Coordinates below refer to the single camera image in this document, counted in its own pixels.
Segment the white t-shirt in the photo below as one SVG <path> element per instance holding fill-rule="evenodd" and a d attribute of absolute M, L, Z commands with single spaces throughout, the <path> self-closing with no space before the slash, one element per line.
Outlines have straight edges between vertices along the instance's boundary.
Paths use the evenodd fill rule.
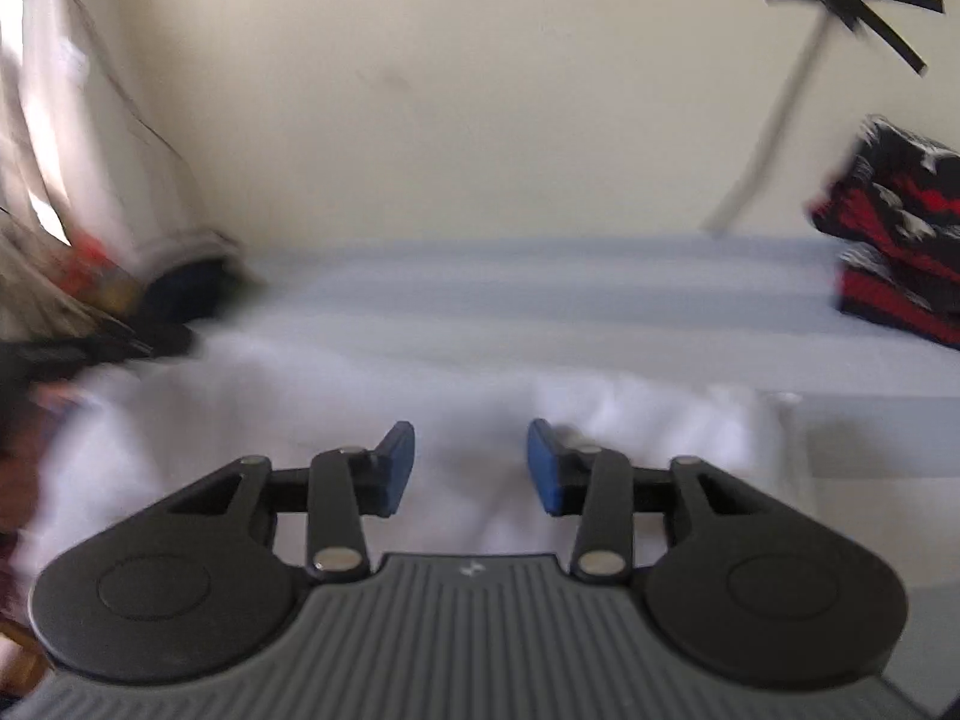
<path fill-rule="evenodd" d="M 374 445 L 399 421 L 415 429 L 415 466 L 397 514 L 366 532 L 377 554 L 565 554 L 573 527 L 544 514 L 527 474 L 527 428 L 539 418 L 640 466 L 696 455 L 810 511 L 811 475 L 794 457 L 788 415 L 786 400 L 732 385 L 350 358 L 226 333 L 190 358 L 82 376 L 13 562 L 31 580 L 230 461 L 263 455 L 296 468 L 325 450 Z"/>

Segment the red black patterned garment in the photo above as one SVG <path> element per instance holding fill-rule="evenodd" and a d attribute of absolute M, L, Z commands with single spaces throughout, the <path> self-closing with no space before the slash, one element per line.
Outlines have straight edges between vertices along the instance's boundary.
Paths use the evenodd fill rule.
<path fill-rule="evenodd" d="M 848 244 L 839 255 L 839 312 L 957 348 L 955 149 L 871 115 L 809 218 Z"/>

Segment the black garment with white stripes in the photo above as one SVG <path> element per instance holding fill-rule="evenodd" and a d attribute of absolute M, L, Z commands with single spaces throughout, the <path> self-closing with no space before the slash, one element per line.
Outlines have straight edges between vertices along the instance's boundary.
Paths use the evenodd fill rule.
<path fill-rule="evenodd" d="M 217 319 L 247 283 L 239 244 L 213 229 L 161 239 L 142 252 L 130 327 L 148 343 L 185 351 L 194 323 Z"/>

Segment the beige curtain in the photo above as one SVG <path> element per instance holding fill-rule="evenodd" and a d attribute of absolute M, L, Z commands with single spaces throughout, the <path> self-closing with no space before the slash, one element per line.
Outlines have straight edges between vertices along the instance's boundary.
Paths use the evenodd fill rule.
<path fill-rule="evenodd" d="M 148 122 L 83 0 L 2 0 L 2 197 L 60 242 L 151 280 L 216 257 L 176 148 Z"/>

